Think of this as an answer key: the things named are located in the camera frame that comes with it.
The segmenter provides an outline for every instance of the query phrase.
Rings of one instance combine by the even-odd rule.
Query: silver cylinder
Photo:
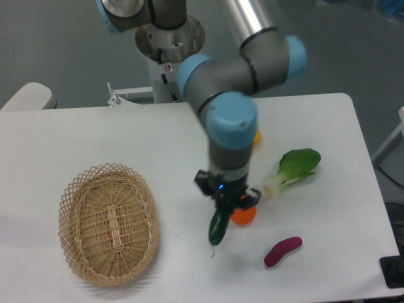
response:
[[[104,7],[118,17],[132,17],[139,13],[144,0],[102,0]]]
[[[238,45],[251,35],[274,26],[263,0],[220,0],[218,3]]]

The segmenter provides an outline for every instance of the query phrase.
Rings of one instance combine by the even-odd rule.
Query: white table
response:
[[[252,186],[287,151],[311,147],[317,174],[253,224],[230,225],[211,258],[213,202],[193,184],[207,167],[206,136],[188,104],[59,109],[0,114],[0,302],[326,302],[400,295],[379,258],[397,255],[386,210],[351,99],[344,94],[256,101],[261,146]],[[92,165],[123,163],[149,184],[161,241],[141,280],[114,289],[74,275],[60,247],[64,188]],[[303,246],[266,270],[278,241]]]

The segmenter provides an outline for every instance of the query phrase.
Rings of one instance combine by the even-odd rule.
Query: orange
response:
[[[243,226],[243,225],[250,224],[254,220],[255,214],[257,214],[257,206],[253,206],[252,208],[249,208],[248,210],[236,209],[233,212],[231,219],[237,225]]]
[[[261,142],[261,132],[257,129],[257,133],[255,134],[254,141],[252,142],[253,147],[257,147],[259,142]]]

